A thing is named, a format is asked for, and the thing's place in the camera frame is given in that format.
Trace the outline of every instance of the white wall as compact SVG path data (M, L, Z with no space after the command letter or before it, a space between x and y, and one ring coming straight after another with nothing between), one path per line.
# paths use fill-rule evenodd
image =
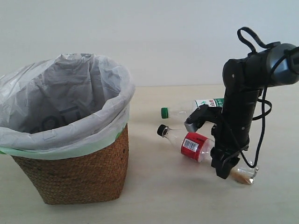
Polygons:
M222 83L236 31L299 45L297 0L0 0L0 74L60 53L107 55L138 86Z

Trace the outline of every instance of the robotic arm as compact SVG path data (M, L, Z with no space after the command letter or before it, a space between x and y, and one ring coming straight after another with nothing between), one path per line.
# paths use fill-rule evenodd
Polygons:
M241 35L250 34L264 51L257 52L255 47ZM214 123L212 135L215 146L211 150L212 167L216 174L226 179L230 170L243 157L247 165L257 165L259 150L265 131L265 116L271 111L272 104L265 99L268 87L290 85L299 81L299 47L292 44L273 42L265 45L248 27L237 31L240 41L251 52L246 58L229 59L223 67L223 82L226 87L223 107L201 105L185 121L189 132L196 132L206 121ZM256 103L262 103L262 114L253 117ZM265 112L265 104L270 109ZM243 151L249 148L249 131L253 120L262 119L262 133L256 150L253 165L246 160Z

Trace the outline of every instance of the beige tabletop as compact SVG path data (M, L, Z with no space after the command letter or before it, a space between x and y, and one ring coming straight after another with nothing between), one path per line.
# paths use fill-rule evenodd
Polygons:
M273 110L266 119L259 173L252 186L223 180L185 158L157 135L160 108L193 99L223 97L223 85L140 87L131 101L129 165L119 199L50 206L8 155L0 156L0 224L297 224L299 223L298 85L268 89ZM257 105L256 115L260 113ZM211 137L211 124L198 132ZM261 131L254 121L248 157Z

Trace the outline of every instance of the white plastic bag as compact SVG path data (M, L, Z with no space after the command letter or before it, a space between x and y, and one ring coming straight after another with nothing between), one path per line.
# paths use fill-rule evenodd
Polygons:
M112 144L129 119L135 85L106 56L62 54L0 77L0 151L57 160Z

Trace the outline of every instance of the plastic bottle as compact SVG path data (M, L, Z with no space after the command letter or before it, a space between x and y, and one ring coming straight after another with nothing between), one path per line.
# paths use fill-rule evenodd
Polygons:
M185 129L171 129L166 125L160 125L157 134L167 138L172 146L181 154L196 162L212 161L210 151L214 147L214 141L198 133L190 133ZM252 185L258 172L258 166L250 168L241 159L235 166L230 176L237 182Z
M182 102L172 107L162 107L161 117L163 119L175 118L181 121L185 121L187 117L195 111L197 107L202 104L207 104L210 107L213 106L223 106L223 98L216 99L204 99L204 100L193 100L191 102Z

